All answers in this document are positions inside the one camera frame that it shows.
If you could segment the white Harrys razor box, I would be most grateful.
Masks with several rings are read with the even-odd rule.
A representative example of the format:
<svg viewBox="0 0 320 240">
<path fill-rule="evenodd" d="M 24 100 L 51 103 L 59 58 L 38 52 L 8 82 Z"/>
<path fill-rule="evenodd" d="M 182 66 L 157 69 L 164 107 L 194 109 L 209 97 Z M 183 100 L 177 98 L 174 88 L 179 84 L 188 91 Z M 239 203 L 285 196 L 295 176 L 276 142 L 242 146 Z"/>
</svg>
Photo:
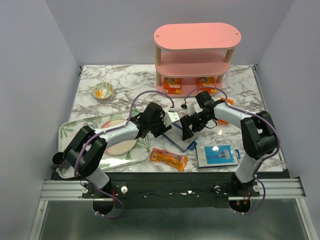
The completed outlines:
<svg viewBox="0 0 320 240">
<path fill-rule="evenodd" d="M 183 128 L 180 122 L 173 123 L 171 125 L 171 129 L 165 132 L 162 136 L 167 139 L 171 144 L 173 144 L 177 149 L 179 149 L 182 153 L 187 150 L 194 150 L 196 148 L 196 139 L 197 136 L 182 140 Z"/>
</svg>

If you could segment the orange Gillette box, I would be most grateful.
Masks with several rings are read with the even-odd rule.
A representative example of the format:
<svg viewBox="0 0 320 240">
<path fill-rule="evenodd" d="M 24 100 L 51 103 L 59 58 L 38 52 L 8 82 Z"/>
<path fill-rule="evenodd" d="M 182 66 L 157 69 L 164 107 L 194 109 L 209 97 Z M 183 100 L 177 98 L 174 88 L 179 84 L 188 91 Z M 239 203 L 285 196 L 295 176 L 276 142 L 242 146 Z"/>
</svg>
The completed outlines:
<svg viewBox="0 0 320 240">
<path fill-rule="evenodd" d="M 180 94 L 182 88 L 181 78 L 165 77 L 163 82 L 163 91 L 166 94 Z"/>
<path fill-rule="evenodd" d="M 199 92 L 208 92 L 209 94 L 215 94 L 216 90 L 212 87 L 216 87 L 215 85 L 215 78 L 214 77 L 197 77 L 196 84 L 199 88 Z"/>
</svg>

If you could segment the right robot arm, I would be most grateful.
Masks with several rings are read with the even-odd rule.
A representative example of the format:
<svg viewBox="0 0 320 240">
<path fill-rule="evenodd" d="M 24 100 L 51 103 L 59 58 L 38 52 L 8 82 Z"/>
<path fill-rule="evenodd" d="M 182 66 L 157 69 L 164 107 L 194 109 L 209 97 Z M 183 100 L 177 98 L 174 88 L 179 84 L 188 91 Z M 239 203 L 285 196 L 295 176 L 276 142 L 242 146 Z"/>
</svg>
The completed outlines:
<svg viewBox="0 0 320 240">
<path fill-rule="evenodd" d="M 280 140 L 270 114 L 266 111 L 258 113 L 246 111 L 228 102 L 228 98 L 213 100 L 208 92 L 202 91 L 195 96 L 198 106 L 196 112 L 193 104 L 184 98 L 181 107 L 187 115 L 180 119 L 182 140 L 193 137 L 202 131 L 209 121 L 224 120 L 241 130 L 244 157 L 232 174 L 228 190 L 241 196 L 253 185 L 254 177 L 262 163 L 277 154 Z"/>
</svg>

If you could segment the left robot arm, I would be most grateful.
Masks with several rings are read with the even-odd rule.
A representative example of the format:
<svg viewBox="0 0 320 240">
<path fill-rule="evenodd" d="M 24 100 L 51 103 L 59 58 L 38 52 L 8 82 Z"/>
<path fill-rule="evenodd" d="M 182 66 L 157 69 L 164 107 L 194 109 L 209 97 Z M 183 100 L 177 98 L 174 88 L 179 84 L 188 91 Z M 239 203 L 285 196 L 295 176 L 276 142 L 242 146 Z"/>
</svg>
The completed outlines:
<svg viewBox="0 0 320 240">
<path fill-rule="evenodd" d="M 105 150 L 125 141 L 144 138 L 148 133 L 157 138 L 179 119 L 175 111 L 165 112 L 160 105 L 151 102 L 143 112 L 113 127 L 92 129 L 83 126 L 66 149 L 52 157 L 52 162 L 57 166 L 69 163 L 75 170 L 75 176 L 91 182 L 99 197 L 107 197 L 111 191 L 111 180 L 99 167 Z"/>
</svg>

